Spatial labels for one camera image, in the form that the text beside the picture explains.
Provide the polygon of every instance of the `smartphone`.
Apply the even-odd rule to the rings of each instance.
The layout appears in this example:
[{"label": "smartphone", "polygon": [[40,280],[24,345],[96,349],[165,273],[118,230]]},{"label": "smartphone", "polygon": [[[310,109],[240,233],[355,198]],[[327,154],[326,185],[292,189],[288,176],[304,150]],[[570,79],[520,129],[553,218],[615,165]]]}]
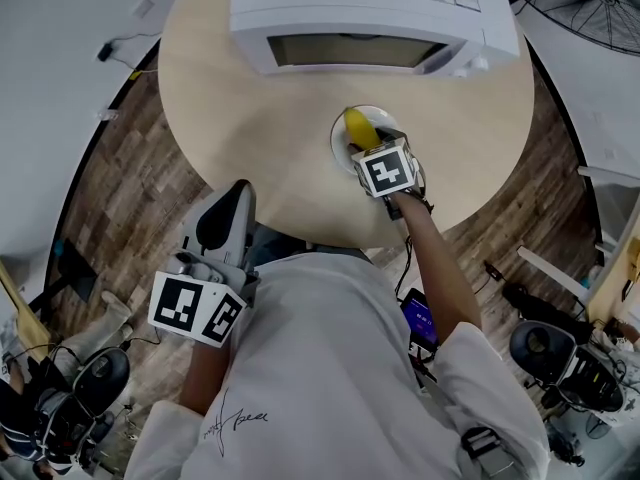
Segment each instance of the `smartphone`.
[{"label": "smartphone", "polygon": [[400,307],[411,329],[411,341],[429,352],[435,352],[440,344],[424,294],[411,288]]}]

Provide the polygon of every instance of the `banana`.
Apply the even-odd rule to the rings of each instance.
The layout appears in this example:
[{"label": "banana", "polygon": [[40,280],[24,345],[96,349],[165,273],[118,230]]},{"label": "banana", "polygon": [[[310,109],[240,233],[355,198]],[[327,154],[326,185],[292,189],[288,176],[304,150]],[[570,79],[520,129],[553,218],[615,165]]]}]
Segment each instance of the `banana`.
[{"label": "banana", "polygon": [[358,109],[348,108],[345,110],[344,122],[351,142],[361,147],[364,151],[381,144],[375,128]]}]

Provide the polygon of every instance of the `microwave window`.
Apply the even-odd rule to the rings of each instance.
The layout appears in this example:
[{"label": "microwave window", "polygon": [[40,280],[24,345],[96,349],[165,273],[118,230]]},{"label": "microwave window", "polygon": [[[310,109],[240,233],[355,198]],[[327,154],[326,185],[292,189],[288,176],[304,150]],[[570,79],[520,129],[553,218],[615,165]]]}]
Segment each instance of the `microwave window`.
[{"label": "microwave window", "polygon": [[405,37],[364,34],[303,34],[269,38],[278,66],[363,64],[414,68],[443,48]]}]

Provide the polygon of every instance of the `phone screen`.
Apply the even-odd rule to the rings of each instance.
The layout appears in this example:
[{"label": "phone screen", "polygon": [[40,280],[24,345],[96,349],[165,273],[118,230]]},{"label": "phone screen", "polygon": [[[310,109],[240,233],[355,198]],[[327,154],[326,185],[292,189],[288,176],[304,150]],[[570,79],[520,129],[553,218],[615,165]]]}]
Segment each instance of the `phone screen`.
[{"label": "phone screen", "polygon": [[411,331],[419,335],[432,344],[438,343],[436,327],[433,324],[431,310],[426,304],[412,298],[408,304],[404,305],[404,316],[409,322]]}]

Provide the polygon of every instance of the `white microwave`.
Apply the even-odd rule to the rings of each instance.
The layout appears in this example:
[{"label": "white microwave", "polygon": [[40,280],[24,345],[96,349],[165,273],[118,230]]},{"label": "white microwave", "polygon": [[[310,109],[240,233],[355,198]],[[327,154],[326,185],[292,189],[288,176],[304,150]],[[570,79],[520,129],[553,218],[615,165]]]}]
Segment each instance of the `white microwave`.
[{"label": "white microwave", "polygon": [[230,30],[263,74],[467,76],[519,56],[507,0],[231,0]]}]

